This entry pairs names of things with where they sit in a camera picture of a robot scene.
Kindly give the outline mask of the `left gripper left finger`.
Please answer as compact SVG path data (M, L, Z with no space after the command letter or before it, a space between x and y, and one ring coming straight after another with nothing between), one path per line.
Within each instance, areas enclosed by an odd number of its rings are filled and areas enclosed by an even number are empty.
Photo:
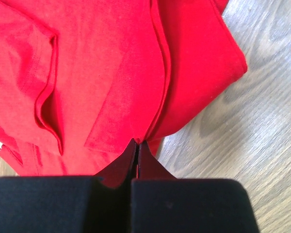
M105 187L117 189L126 179L130 180L137 143L132 139L125 150L109 165L94 175Z

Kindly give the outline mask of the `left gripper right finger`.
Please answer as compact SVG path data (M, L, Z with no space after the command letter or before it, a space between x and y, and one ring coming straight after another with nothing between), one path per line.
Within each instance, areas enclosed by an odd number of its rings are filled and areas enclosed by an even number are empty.
M151 153L147 142L139 145L137 179L176 179Z

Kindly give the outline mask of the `red t shirt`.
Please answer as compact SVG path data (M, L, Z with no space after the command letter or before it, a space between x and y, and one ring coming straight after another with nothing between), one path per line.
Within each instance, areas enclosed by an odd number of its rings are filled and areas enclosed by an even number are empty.
M156 153L246 71L225 0L0 0L0 157L90 175Z

